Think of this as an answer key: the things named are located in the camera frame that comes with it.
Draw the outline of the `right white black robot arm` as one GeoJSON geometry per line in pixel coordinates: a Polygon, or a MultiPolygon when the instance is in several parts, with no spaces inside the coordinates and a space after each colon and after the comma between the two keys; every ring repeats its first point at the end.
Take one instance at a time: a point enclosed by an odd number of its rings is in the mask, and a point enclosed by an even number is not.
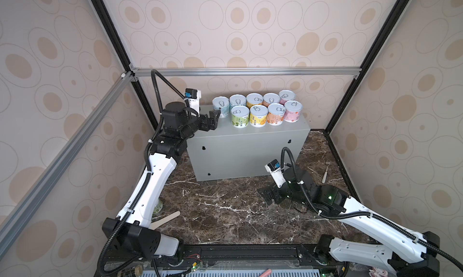
{"type": "Polygon", "coordinates": [[[419,233],[368,209],[339,188],[314,183],[311,175],[299,167],[280,168],[277,161],[265,165],[274,185],[259,190],[268,204],[288,199],[306,207],[322,219],[336,220],[356,228],[375,244],[348,242],[324,234],[313,250],[321,265],[331,261],[363,264],[382,269],[397,277],[437,277],[442,256],[458,269],[463,265],[440,249],[440,238],[433,232],[419,233]]]}

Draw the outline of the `orange pink label can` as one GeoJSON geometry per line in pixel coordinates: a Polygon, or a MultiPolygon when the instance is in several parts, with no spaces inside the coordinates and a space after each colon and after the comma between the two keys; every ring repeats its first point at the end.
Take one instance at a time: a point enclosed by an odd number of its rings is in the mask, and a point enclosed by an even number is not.
{"type": "Polygon", "coordinates": [[[280,96],[276,93],[267,93],[263,97],[262,104],[265,107],[269,107],[271,104],[280,103],[280,96]]]}

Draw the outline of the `brown orange label can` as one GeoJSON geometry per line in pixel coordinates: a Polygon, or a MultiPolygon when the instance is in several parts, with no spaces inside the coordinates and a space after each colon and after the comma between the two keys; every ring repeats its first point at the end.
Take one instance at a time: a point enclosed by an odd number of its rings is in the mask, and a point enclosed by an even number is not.
{"type": "Polygon", "coordinates": [[[283,123],[286,108],[279,103],[272,103],[268,106],[266,122],[271,126],[279,126],[283,123]]]}

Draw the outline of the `yellow label can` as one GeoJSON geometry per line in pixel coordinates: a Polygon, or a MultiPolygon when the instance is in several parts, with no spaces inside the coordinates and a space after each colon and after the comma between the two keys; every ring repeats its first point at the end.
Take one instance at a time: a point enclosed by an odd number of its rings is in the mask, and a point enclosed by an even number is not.
{"type": "Polygon", "coordinates": [[[251,108],[252,106],[255,105],[261,105],[263,103],[263,96],[260,95],[259,93],[250,93],[249,95],[246,96],[246,106],[248,108],[251,108]]]}

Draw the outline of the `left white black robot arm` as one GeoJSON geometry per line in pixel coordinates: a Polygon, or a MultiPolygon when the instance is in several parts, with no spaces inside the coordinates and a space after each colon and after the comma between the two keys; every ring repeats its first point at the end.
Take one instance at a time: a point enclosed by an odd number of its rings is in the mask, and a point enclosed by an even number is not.
{"type": "Polygon", "coordinates": [[[107,242],[97,262],[100,276],[118,273],[139,258],[183,258],[183,242],[152,229],[152,215],[166,181],[186,151],[187,140],[197,131],[215,130],[220,115],[219,109],[199,114],[184,102],[171,102],[165,106],[159,126],[144,151],[145,170],[141,179],[117,217],[107,218],[103,223],[107,242]],[[111,248],[124,249],[133,256],[119,267],[106,270],[106,254],[111,248]]]}

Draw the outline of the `teal label can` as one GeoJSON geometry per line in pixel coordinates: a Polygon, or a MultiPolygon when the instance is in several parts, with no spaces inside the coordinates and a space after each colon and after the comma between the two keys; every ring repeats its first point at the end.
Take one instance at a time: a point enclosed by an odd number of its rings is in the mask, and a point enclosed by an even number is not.
{"type": "Polygon", "coordinates": [[[220,110],[220,118],[227,118],[230,114],[230,101],[225,96],[218,96],[212,100],[214,110],[220,110]]]}

